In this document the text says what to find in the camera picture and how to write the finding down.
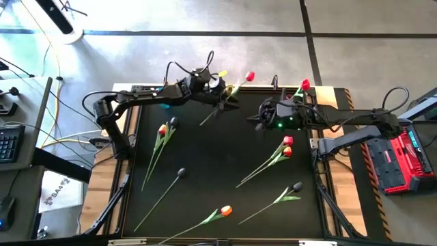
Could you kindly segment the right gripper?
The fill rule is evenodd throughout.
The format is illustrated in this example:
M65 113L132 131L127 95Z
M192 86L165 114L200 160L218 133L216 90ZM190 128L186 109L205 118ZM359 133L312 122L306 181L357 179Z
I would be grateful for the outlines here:
M302 128L303 116L305 112L303 108L300 108L298 104L297 112L294 115L287 117L279 117L276 113L276 104L279 101L268 99L261 104L261 117L259 115L249 116L246 120L250 122L259 122L255 130L264 131L266 128L279 128L279 129L298 129Z

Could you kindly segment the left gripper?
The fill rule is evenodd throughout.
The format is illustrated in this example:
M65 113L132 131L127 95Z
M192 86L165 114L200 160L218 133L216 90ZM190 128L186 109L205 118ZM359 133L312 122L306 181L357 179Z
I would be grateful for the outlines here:
M209 88L203 89L196 93L196 101L201 103L218 103L213 111L213 117L217 118L223 110L235 110L239 108L238 100L225 100L226 82L222 77L216 80L216 83Z

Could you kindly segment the black hazard striped mat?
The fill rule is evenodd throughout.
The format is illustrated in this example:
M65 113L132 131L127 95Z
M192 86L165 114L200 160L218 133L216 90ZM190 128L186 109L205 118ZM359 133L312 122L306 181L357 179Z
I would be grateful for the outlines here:
M350 160L367 236L375 241L391 242L393 239L367 146L364 143L352 145Z

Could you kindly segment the red black tool case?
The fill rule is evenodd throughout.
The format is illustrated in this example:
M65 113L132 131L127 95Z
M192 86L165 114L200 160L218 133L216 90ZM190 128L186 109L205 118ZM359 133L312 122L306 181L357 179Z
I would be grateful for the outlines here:
M436 159L429 157L437 144L437 121L413 121L403 125L395 139L373 138L365 142L377 188L384 195L417 193L437 188Z

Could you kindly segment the white stand foot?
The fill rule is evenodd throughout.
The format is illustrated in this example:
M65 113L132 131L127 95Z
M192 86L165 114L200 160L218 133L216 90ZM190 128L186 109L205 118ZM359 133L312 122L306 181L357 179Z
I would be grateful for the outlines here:
M19 0L43 36L54 44L72 44L84 30L67 18L58 0Z

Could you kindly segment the black desk leg bar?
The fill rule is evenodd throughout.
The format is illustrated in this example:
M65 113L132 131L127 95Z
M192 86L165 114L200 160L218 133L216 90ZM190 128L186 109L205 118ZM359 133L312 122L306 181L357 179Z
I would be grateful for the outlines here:
M40 148L35 148L31 163L32 165L43 166L52 172L84 183L89 183L90 180L91 172L85 167L81 167Z

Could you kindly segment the white printed sign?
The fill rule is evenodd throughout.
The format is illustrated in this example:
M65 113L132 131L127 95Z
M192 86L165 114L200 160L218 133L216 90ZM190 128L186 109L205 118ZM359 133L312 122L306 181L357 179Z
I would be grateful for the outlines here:
M45 171L38 212L83 204L83 183L52 171Z

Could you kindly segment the grey desk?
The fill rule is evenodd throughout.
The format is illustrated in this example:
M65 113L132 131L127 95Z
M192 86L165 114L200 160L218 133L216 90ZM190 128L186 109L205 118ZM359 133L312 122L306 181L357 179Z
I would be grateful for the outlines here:
M0 126L23 124L25 132L14 163L0 163L0 199L10 195L16 199L14 221L9 230L0 232L0 243L29 241L33 236L44 167L33 166L39 130L48 101L52 80L48 77L0 80L0 90L16 87L18 96L6 94L0 104L9 109L18 105L11 116L0 115Z

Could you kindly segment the black desk device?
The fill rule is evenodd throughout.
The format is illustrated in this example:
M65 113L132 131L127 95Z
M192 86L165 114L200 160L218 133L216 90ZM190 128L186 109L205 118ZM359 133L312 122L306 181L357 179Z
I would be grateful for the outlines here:
M18 105L15 102L13 102L10 107L6 107L3 103L0 103L0 117L13 116L16 113L17 109L18 109Z

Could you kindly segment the black computer keyboard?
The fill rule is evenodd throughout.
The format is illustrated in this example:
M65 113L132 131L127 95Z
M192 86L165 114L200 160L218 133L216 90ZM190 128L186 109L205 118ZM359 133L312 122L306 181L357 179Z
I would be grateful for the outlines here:
M22 146L25 126L0 126L0 164L15 163Z

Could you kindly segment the black computer mouse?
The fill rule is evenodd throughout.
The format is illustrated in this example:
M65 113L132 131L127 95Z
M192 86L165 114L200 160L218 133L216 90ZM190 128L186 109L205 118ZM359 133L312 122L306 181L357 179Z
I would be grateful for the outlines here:
M16 198L5 196L0 199L0 232L5 232L12 227L15 217Z

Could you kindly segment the black aluminium table frame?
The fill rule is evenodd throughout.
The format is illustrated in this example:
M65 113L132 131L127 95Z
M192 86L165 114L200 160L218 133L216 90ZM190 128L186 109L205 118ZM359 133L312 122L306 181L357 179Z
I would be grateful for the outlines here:
M257 113L265 99L278 96L278 92L267 87L246 87L238 95L239 109L208 120L203 126L199 124L211 112L211 107L195 101L169 109L146 105L127 110L124 117L135 123L136 143L126 170L130 181L117 207L116 229L111 238L141 238L159 243L226 205L233 208L227 217L195 228L166 244L229 239L234 244L262 245L326 237L328 220L316 185L307 131L289 132L294 144L288 160L236 188L274 152L285 136L280 130L256 131L246 120ZM178 126L141 190L157 130L172 117L178 119ZM186 176L176 182L135 232L182 167L186 168ZM303 183L302 191L292 195L300 200L275 204L238 225L297 182Z

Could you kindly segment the black diagonal frame strut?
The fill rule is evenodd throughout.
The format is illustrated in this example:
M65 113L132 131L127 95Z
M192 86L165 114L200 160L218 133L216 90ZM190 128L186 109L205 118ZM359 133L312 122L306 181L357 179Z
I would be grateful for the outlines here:
M326 187L322 184L320 180L316 182L318 191L322 195L322 197L326 200L328 205L330 206L334 216L337 217L341 226L345 229L346 233L349 237L352 238L365 238L360 232L358 232L354 226L348 221L346 216L343 214L341 209L338 207L336 202L332 199L332 197L326 192Z
M120 198L125 194L127 188L127 184L130 181L130 174L126 174L122 180L121 185L118 187L115 194L111 197L108 204L102 211L102 213L99 215L97 220L92 223L92 225L82 233L82 235L86 236L95 236L97 235L100 228L103 226L105 221L108 219L108 216L113 212L113 209L115 208L115 205L119 202Z

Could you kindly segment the white metal bracket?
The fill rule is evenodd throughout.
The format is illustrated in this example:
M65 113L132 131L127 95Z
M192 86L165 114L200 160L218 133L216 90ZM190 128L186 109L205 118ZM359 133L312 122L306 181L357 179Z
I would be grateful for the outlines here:
M338 246L336 241L300 240L298 246Z
M134 238L134 239L114 239L109 240L107 246L142 246L147 245L146 239Z

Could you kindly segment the grey metal equipment frame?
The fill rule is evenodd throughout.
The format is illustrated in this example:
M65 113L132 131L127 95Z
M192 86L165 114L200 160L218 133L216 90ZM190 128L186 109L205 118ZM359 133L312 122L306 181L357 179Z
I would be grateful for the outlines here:
M415 106L397 118L400 120L415 120L435 108L437 108L437 87L418 98Z

